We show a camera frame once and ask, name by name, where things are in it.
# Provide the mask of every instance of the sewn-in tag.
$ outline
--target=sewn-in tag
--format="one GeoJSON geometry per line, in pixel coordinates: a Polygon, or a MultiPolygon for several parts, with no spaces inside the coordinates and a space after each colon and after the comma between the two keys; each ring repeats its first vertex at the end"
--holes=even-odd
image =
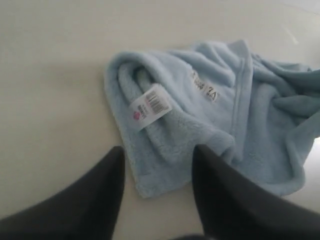
{"type": "Polygon", "coordinates": [[[216,101],[219,94],[213,84],[201,80],[195,70],[192,70],[191,78],[193,84],[204,96],[210,99],[211,102],[216,101]]]}
{"type": "Polygon", "coordinates": [[[168,101],[168,93],[159,84],[155,84],[138,97],[129,107],[132,110],[132,119],[138,123],[139,130],[172,110],[168,101]]]}

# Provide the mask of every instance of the fabric label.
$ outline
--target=fabric label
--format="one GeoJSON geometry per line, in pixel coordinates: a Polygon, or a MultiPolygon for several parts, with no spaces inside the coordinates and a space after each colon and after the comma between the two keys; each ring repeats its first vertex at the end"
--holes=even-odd
{"type": "Polygon", "coordinates": [[[159,84],[155,84],[129,106],[132,118],[138,123],[139,130],[152,124],[172,110],[168,101],[167,91],[159,84]]]}
{"type": "Polygon", "coordinates": [[[215,102],[218,93],[215,89],[214,85],[208,82],[204,82],[199,78],[198,73],[195,70],[192,70],[191,78],[193,84],[196,86],[196,88],[204,95],[206,96],[211,102],[215,102]]]}

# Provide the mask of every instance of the towel fold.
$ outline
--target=towel fold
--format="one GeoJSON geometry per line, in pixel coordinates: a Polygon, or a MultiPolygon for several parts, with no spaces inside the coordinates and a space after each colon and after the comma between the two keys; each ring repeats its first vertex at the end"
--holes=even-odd
{"type": "Polygon", "coordinates": [[[303,164],[320,136],[320,70],[265,60],[242,40],[204,42],[120,53],[104,83],[143,197],[190,182],[197,144],[274,194],[304,185],[303,164]],[[129,106],[153,84],[166,90],[172,110],[138,131],[129,106]]]}

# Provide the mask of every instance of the towel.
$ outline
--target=towel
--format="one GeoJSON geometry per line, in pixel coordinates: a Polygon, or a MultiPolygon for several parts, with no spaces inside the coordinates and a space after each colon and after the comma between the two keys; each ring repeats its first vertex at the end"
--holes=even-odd
{"type": "Polygon", "coordinates": [[[320,136],[320,70],[264,59],[243,40],[206,41],[119,53],[104,89],[144,198],[191,181],[197,144],[276,195],[305,183],[303,165],[320,136]],[[130,106],[155,84],[172,110],[138,130],[130,106]]]}

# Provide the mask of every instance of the white floor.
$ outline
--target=white floor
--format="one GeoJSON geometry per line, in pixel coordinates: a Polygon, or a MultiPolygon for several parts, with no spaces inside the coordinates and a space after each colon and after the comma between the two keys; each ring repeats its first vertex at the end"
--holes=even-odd
{"type": "Polygon", "coordinates": [[[284,4],[320,15],[320,0],[278,0],[284,4]]]}
{"type": "MultiPolygon", "coordinates": [[[[269,1],[0,1],[0,218],[52,196],[121,143],[103,70],[124,50],[247,39],[279,61],[320,67],[320,16],[269,1]]],[[[320,140],[306,186],[288,197],[320,212],[320,140]]],[[[141,199],[127,166],[115,240],[200,233],[191,186],[141,199]]]]}

